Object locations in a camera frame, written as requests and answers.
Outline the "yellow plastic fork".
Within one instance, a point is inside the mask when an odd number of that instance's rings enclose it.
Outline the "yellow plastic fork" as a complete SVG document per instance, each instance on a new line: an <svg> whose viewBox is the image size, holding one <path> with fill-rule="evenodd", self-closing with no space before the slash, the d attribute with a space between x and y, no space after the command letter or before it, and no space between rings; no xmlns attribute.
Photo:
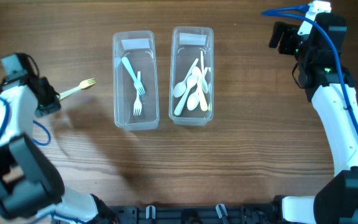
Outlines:
<svg viewBox="0 0 358 224"><path fill-rule="evenodd" d="M93 85L96 84L96 79L95 78L90 78L87 80L83 80L82 82L80 82L80 84L77 87L74 87L70 90L64 91L62 93L60 93L60 97L59 100L62 101L65 98L69 97L70 95L80 91L80 90L86 90L91 88Z"/></svg>

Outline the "yellow plastic spoon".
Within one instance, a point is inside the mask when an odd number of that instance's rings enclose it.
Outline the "yellow plastic spoon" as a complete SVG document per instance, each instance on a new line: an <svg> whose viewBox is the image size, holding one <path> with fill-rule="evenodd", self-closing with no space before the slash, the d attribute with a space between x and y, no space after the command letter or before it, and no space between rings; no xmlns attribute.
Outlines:
<svg viewBox="0 0 358 224"><path fill-rule="evenodd" d="M192 97L192 109L195 109L197 107L197 105L200 105L200 108L202 111L207 111L208 110L208 104L206 102L206 98L204 96L202 87L201 87L201 70L198 67L195 67L192 69L192 74L197 75L198 77L198 81L197 81L197 89L196 91L191 95Z"/></svg>

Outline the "thin white spoon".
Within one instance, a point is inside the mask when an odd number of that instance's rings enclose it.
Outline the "thin white spoon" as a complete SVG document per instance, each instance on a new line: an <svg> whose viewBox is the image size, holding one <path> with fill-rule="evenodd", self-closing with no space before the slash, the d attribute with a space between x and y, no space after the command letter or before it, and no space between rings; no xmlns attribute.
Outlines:
<svg viewBox="0 0 358 224"><path fill-rule="evenodd" d="M208 68L205 67L203 71L201 71L198 67L194 67L192 69L192 74L196 75L196 91L192 93L187 99L187 108L190 111L193 111L198 105L202 111L207 111L208 105L206 102L206 98L203 94L202 84L200 78L203 78L205 73L208 71Z"/></svg>
<svg viewBox="0 0 358 224"><path fill-rule="evenodd" d="M204 66L204 54L203 54L203 51L200 52L200 59L201 59L201 73L202 73L202 76L201 76L201 87L202 87L202 90L205 94L208 93L208 84L206 82L206 79L205 79L205 75L206 75L206 67Z"/></svg>
<svg viewBox="0 0 358 224"><path fill-rule="evenodd" d="M191 75L192 73L192 69L196 66L196 64L198 63L198 58L195 59L195 61L192 63L190 69L188 70L188 73L186 74L185 78L183 79L183 81L177 83L173 89L173 96L175 98L179 98L180 96L182 96L186 90L186 80L188 79L188 77Z"/></svg>

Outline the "thick white plastic spoon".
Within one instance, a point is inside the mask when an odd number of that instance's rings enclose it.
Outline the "thick white plastic spoon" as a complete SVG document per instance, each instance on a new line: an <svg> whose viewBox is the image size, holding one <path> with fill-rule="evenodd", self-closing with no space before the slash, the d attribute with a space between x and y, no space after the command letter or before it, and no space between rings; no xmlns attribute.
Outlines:
<svg viewBox="0 0 358 224"><path fill-rule="evenodd" d="M188 98L188 94L189 94L190 90L196 85L197 81L198 81L198 77L197 77L197 75L194 75L194 74L190 75L188 77L188 79L186 80L186 90L174 110L175 116L179 116L181 114L181 112L183 111L186 99Z"/></svg>

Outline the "thick white plastic fork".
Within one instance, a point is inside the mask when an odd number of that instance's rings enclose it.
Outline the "thick white plastic fork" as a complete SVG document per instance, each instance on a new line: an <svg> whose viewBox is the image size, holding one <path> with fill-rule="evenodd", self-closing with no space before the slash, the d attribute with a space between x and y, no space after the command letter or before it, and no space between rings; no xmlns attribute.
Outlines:
<svg viewBox="0 0 358 224"><path fill-rule="evenodd" d="M134 70L132 68L132 65L129 61L129 59L127 57L123 57L121 60L122 64L124 65L124 67L126 68L126 70L129 72L129 75L131 76L131 78L133 79L134 82L134 87L135 89L141 94L145 94L145 89L143 84L141 83L141 81L139 81L134 73Z"/></svg>

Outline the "clear white plastic fork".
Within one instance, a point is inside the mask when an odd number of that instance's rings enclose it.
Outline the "clear white plastic fork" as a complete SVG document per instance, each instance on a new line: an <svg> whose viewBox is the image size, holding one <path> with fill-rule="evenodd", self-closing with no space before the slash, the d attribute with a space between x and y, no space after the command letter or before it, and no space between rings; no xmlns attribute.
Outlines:
<svg viewBox="0 0 358 224"><path fill-rule="evenodd" d="M140 95L144 94L144 87L141 83L141 71L137 72L137 81L135 83L135 88L137 90L137 95L136 95L136 99L134 102L134 116L140 116L141 111L142 111L142 103L140 100Z"/></svg>

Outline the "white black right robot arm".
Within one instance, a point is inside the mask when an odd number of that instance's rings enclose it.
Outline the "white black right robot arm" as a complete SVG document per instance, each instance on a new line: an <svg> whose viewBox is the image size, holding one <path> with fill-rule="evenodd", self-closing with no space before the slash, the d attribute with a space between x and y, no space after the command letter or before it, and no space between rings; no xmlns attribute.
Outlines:
<svg viewBox="0 0 358 224"><path fill-rule="evenodd" d="M352 75L340 61L346 20L330 12L313 14L307 5L265 15L301 21L300 26L276 22L269 46L295 57L295 82L319 115L334 163L333 179L316 195L276 196L270 219L358 223L358 104Z"/></svg>

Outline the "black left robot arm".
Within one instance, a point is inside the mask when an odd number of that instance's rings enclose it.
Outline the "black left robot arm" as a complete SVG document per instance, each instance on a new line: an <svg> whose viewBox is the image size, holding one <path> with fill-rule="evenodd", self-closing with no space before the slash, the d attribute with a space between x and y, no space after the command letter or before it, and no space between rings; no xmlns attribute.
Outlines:
<svg viewBox="0 0 358 224"><path fill-rule="evenodd" d="M60 96L40 77L34 59L14 53L1 59L6 76L0 83L0 216L102 223L113 213L99 198L64 186L55 166L33 139L35 118L60 110Z"/></svg>

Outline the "right clear plastic container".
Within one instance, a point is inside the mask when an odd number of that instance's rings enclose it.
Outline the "right clear plastic container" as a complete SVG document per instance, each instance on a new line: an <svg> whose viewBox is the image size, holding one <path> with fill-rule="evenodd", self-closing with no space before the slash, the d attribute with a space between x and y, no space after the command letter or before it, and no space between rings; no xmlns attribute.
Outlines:
<svg viewBox="0 0 358 224"><path fill-rule="evenodd" d="M214 110L214 32L176 27L172 36L169 115L175 124L204 126Z"/></svg>

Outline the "clear plastic container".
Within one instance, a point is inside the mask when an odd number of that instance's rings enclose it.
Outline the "clear plastic container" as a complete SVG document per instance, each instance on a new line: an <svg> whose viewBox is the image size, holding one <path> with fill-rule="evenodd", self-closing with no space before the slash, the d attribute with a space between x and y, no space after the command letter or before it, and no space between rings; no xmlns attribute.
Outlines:
<svg viewBox="0 0 358 224"><path fill-rule="evenodd" d="M154 33L118 32L112 38L114 122L126 131L155 129L159 122Z"/></svg>
<svg viewBox="0 0 358 224"><path fill-rule="evenodd" d="M214 110L214 32L176 27L172 36L169 115L175 124L204 126Z"/></svg>

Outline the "left clear plastic container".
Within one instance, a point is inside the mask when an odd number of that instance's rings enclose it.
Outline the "left clear plastic container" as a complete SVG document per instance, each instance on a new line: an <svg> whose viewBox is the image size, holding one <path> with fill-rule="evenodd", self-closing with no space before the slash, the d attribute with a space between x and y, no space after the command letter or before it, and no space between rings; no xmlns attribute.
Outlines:
<svg viewBox="0 0 358 224"><path fill-rule="evenodd" d="M118 32L112 38L114 122L126 131L155 129L159 122L154 33Z"/></svg>

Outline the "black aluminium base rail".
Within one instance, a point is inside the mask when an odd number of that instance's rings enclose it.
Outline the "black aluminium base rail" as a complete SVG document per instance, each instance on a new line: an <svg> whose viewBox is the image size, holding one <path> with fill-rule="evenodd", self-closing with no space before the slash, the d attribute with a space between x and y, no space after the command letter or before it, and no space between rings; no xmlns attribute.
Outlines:
<svg viewBox="0 0 358 224"><path fill-rule="evenodd" d="M269 203L205 207L112 206L110 209L118 216L119 223L131 224L270 223L275 210Z"/></svg>

